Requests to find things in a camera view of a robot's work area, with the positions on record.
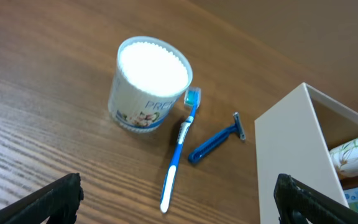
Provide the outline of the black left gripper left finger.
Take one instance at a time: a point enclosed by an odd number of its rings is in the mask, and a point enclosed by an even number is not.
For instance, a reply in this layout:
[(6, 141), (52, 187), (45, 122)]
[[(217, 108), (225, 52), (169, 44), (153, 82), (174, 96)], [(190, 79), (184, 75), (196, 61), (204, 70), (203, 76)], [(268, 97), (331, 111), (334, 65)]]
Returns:
[(79, 173), (67, 174), (0, 210), (0, 224), (74, 224), (84, 191)]

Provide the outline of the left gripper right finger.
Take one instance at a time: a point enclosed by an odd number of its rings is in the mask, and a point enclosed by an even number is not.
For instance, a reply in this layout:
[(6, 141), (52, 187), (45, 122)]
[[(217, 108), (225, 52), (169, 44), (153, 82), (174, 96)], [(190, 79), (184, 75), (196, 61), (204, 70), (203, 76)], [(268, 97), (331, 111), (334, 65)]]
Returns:
[(279, 174), (273, 190), (280, 224), (358, 224), (358, 213), (296, 180)]

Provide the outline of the white bamboo print tube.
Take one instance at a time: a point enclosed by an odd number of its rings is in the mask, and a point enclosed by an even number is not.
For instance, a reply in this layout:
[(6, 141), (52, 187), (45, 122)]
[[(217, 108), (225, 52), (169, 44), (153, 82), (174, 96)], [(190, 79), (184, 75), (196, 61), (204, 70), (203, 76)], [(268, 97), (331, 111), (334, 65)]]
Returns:
[(340, 179), (358, 176), (358, 138), (331, 149), (329, 155)]

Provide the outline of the blue disposable razor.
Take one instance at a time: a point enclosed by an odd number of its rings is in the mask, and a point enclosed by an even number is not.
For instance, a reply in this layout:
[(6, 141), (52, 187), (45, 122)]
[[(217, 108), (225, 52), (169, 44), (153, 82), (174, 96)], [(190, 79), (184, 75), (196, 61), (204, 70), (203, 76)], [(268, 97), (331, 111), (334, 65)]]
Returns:
[(210, 154), (215, 148), (220, 146), (230, 134), (236, 133), (239, 139), (244, 142), (246, 140), (246, 134), (244, 127), (241, 123), (241, 119), (238, 112), (233, 114), (234, 124), (222, 129), (214, 136), (197, 147), (189, 156), (188, 161), (192, 165), (198, 164), (203, 158)]

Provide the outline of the blue white toothbrush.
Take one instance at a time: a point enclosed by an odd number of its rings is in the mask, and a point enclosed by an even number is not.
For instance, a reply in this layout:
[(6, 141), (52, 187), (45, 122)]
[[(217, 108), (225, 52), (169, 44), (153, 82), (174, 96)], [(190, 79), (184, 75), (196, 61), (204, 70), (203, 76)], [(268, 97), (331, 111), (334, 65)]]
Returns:
[(165, 214), (168, 211), (170, 206), (170, 201), (172, 198), (173, 187), (175, 184), (175, 177), (178, 170), (179, 160), (181, 157), (181, 152), (183, 149), (183, 143), (185, 141), (187, 132), (194, 121), (196, 110), (201, 103), (201, 89), (197, 87), (189, 87), (185, 92), (184, 104), (185, 106), (191, 107), (191, 113), (187, 119), (182, 122), (179, 129), (179, 134), (177, 137), (177, 145), (173, 157), (170, 161), (170, 165), (165, 176), (164, 185), (162, 189), (161, 199), (160, 199), (160, 211)]

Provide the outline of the white cotton swab tub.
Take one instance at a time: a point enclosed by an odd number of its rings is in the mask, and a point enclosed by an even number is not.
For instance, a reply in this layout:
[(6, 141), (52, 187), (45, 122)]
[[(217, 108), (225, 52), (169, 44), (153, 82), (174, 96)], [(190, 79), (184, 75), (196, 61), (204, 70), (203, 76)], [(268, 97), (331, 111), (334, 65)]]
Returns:
[(135, 133), (157, 129), (193, 79), (188, 59), (154, 37), (126, 39), (117, 51), (109, 114)]

